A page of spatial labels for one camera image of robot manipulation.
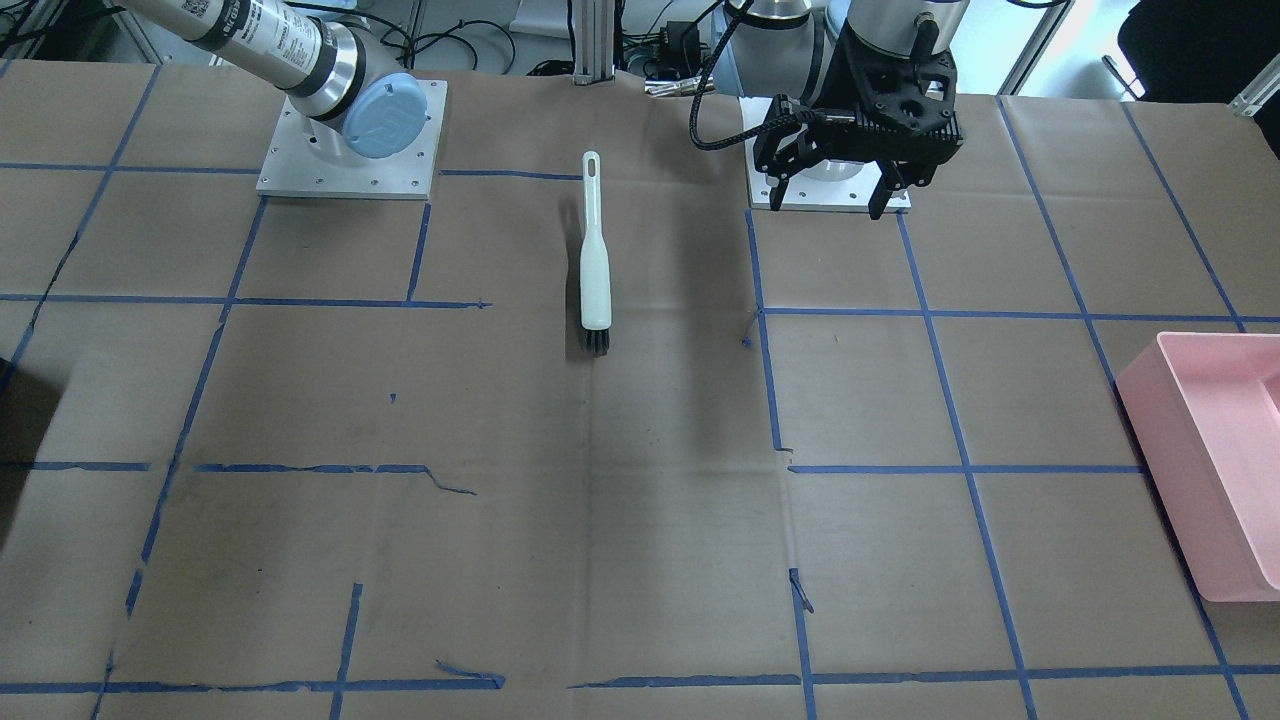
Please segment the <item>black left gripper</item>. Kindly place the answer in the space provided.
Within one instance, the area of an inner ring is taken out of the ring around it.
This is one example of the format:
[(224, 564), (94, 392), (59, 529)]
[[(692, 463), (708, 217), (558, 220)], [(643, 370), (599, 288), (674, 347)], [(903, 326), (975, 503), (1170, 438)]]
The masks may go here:
[(754, 146), (780, 211), (792, 177), (824, 160), (874, 163), (879, 179), (868, 217), (879, 220), (893, 193), (932, 182), (965, 143), (955, 109), (954, 55), (940, 49), (938, 20), (905, 20), (901, 53), (887, 53), (845, 26), (815, 100), (771, 100)]

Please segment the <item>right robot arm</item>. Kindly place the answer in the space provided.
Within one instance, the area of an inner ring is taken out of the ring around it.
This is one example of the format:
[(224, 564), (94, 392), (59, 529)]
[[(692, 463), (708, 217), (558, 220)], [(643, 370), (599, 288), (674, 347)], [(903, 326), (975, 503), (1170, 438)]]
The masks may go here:
[(358, 23), (283, 1), (125, 1), (124, 8), (283, 91), (362, 158), (406, 150), (428, 123), (428, 96)]

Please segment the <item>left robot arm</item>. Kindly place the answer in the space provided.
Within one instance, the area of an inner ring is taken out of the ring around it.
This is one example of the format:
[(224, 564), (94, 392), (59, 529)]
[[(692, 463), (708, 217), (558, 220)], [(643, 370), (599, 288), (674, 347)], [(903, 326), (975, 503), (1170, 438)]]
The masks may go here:
[(872, 219), (911, 187), (927, 187), (964, 145), (957, 119), (957, 68), (951, 42), (969, 5), (965, 1), (852, 1), (832, 44), (808, 1), (726, 1), (726, 27), (705, 60), (696, 97), (724, 88), (737, 74), (723, 63), (742, 27), (756, 33), (814, 31), (810, 68), (801, 94), (771, 96), (756, 126), (719, 140), (698, 132), (704, 151), (750, 146), (751, 169), (765, 182), (773, 211), (803, 173), (827, 163), (874, 167), (874, 186), (861, 196)]

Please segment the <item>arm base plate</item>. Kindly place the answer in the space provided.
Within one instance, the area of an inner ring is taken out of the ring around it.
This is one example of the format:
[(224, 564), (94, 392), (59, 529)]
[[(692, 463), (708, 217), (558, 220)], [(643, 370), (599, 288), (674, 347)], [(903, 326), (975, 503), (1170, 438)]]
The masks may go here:
[(406, 149), (370, 159), (348, 149), (340, 135), (284, 101), (268, 145), (256, 191), (284, 199), (376, 199), (428, 201), (448, 104), (444, 79), (420, 79), (425, 126)]
[[(750, 138), (744, 143), (748, 195), (753, 209), (768, 210), (774, 186), (767, 174), (755, 168), (755, 142)], [(780, 210), (868, 214), (879, 181), (881, 169), (874, 163), (824, 160), (792, 177)]]

